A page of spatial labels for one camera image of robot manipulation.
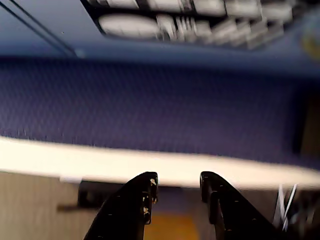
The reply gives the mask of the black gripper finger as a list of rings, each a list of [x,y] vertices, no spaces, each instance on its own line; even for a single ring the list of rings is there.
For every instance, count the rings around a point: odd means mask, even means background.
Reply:
[[[137,175],[104,201],[84,239],[142,240],[157,200],[158,174]]]
[[[220,175],[201,172],[200,192],[217,240],[283,239],[283,235]]]

